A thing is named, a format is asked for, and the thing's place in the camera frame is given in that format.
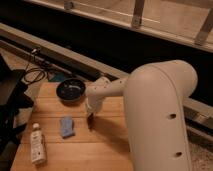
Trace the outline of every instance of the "black cable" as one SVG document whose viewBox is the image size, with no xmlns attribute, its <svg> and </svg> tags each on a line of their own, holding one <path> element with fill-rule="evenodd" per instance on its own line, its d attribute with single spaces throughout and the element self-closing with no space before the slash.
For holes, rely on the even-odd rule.
<svg viewBox="0 0 213 171">
<path fill-rule="evenodd" d="M 48 81 L 50 80 L 50 73 L 60 73 L 62 71 L 52 68 L 51 63 L 47 62 L 46 60 L 43 61 L 39 61 L 36 60 L 36 55 L 38 54 L 38 52 L 40 51 L 40 49 L 33 49 L 30 54 L 29 54 L 29 60 L 28 60 L 28 64 L 26 65 L 25 68 L 25 75 L 24 75 L 24 81 L 27 83 L 27 85 L 39 82 L 41 80 L 43 80 L 44 78 L 47 78 Z M 30 66 L 30 63 L 33 62 L 38 65 L 38 67 L 34 67 L 31 69 L 28 69 Z M 30 74 L 32 73 L 38 73 L 34 79 L 29 80 L 27 77 L 29 77 Z"/>
</svg>

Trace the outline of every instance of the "blue sponge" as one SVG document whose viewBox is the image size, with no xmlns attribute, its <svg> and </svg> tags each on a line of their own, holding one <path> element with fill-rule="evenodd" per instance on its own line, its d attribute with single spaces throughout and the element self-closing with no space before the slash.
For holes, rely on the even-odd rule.
<svg viewBox="0 0 213 171">
<path fill-rule="evenodd" d="M 70 116 L 66 116 L 60 119 L 61 124 L 61 136 L 62 138 L 67 138 L 75 135 L 73 130 L 73 119 Z"/>
</svg>

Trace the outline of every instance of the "bottle cap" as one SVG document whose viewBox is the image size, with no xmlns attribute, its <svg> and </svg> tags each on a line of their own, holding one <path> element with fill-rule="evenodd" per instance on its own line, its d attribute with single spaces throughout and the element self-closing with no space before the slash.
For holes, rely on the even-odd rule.
<svg viewBox="0 0 213 171">
<path fill-rule="evenodd" d="M 33 124 L 33 129 L 39 129 L 39 128 L 40 128 L 39 123 L 34 123 L 34 124 Z"/>
</svg>

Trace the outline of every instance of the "bottle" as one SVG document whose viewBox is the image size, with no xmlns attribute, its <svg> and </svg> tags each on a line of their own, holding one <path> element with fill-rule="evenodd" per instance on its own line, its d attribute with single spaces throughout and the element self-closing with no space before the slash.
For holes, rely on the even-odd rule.
<svg viewBox="0 0 213 171">
<path fill-rule="evenodd" d="M 31 162 L 36 165 L 44 163 L 46 161 L 44 137 L 38 123 L 33 124 L 33 131 L 30 135 L 30 144 Z"/>
</svg>

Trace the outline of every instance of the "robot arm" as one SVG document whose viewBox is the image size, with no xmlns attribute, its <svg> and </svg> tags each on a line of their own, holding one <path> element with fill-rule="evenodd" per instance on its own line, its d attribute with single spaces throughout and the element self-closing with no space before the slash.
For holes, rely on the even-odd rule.
<svg viewBox="0 0 213 171">
<path fill-rule="evenodd" d="M 98 112 L 105 97 L 123 95 L 134 171 L 192 170 L 182 107 L 197 84 L 191 65 L 152 63 L 128 78 L 97 83 L 86 90 L 87 111 Z"/>
</svg>

